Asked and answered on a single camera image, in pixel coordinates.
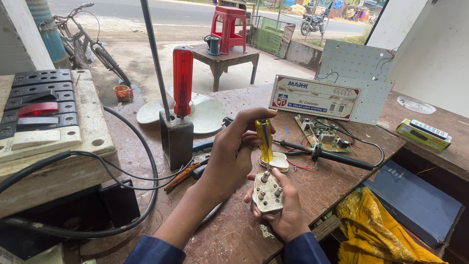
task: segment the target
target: cup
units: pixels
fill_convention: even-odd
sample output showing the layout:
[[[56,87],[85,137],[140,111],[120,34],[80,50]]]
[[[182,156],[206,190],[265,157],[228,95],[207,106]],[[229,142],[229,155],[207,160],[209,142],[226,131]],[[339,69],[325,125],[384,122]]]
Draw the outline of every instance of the cup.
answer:
[[[128,86],[116,86],[114,87],[114,92],[116,93],[117,100],[119,100],[119,102],[126,102],[130,100],[130,88]]]

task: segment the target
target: circuit board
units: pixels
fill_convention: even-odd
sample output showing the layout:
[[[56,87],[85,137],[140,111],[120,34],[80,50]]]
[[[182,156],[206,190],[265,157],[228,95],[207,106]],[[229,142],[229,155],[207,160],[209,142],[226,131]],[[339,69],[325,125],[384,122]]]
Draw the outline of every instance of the circuit board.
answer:
[[[328,124],[327,120],[318,120],[324,124]],[[301,115],[295,116],[295,121],[298,126],[300,126],[304,135],[309,135],[308,137],[306,137],[306,139],[310,142],[312,146],[314,146],[314,144],[317,142],[319,146],[324,150],[328,150],[331,152],[352,152],[350,147],[340,148],[337,145],[337,141],[340,139],[340,137],[337,136],[336,130],[323,126],[312,119],[302,118]]]

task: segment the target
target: red switch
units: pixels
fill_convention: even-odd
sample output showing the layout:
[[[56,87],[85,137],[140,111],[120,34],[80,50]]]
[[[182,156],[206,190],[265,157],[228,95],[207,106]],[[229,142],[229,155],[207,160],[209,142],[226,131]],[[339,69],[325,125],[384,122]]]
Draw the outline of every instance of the red switch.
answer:
[[[173,50],[174,113],[183,118],[190,114],[189,102],[192,99],[192,64],[194,54],[187,46],[177,46]]]
[[[59,104],[56,102],[46,102],[31,104],[18,109],[18,117],[43,116],[59,112]]]

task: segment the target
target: bicycle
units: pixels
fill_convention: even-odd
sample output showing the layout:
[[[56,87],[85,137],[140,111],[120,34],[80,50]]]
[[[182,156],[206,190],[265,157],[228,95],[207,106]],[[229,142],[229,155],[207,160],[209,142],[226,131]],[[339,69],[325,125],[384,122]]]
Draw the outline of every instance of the bicycle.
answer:
[[[125,73],[116,63],[116,61],[112,58],[109,52],[104,48],[103,44],[99,41],[99,32],[101,30],[101,27],[99,25],[98,18],[96,18],[96,16],[92,14],[91,12],[83,10],[83,8],[88,8],[92,6],[94,6],[93,2],[85,3],[73,9],[72,12],[70,12],[68,16],[59,16],[59,15],[52,16],[51,18],[45,20],[39,25],[39,31],[40,32],[44,31],[42,29],[42,26],[46,28],[45,29],[46,31],[58,30],[62,39],[62,43],[65,48],[65,51],[69,55],[69,60],[72,63],[73,69],[76,69],[78,66],[77,64],[79,63],[89,64],[92,62],[96,62],[93,56],[93,54],[95,54],[97,58],[101,61],[101,63],[103,63],[103,65],[109,71],[113,71],[119,78],[122,79],[125,85],[130,87],[130,81],[125,75]],[[75,20],[74,16],[81,12],[87,12],[87,13],[92,14],[98,21],[98,36],[96,37],[96,40],[93,40],[88,35],[88,33],[86,33],[84,28]],[[79,32],[77,32],[76,34],[72,34],[68,30],[67,22],[69,20],[72,20],[79,29]],[[55,22],[55,24],[52,25],[51,27],[49,26],[49,24],[52,22]],[[78,42],[78,45],[83,50],[83,52],[77,51],[75,49],[75,45],[74,45],[75,41]]]

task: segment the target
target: remote control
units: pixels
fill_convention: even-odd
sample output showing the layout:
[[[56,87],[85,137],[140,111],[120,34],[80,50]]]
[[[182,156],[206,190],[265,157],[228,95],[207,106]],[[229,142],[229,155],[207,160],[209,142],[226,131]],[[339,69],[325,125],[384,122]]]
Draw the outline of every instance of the remote control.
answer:
[[[430,135],[432,136],[435,136],[437,138],[440,138],[442,140],[445,140],[447,137],[448,137],[448,133],[446,132],[443,132],[441,130],[438,130],[434,127],[431,127],[429,125],[426,125],[422,122],[418,122],[417,120],[413,119],[412,121],[410,121],[410,125],[415,127],[415,128],[418,128],[424,132],[427,132],[429,133]]]

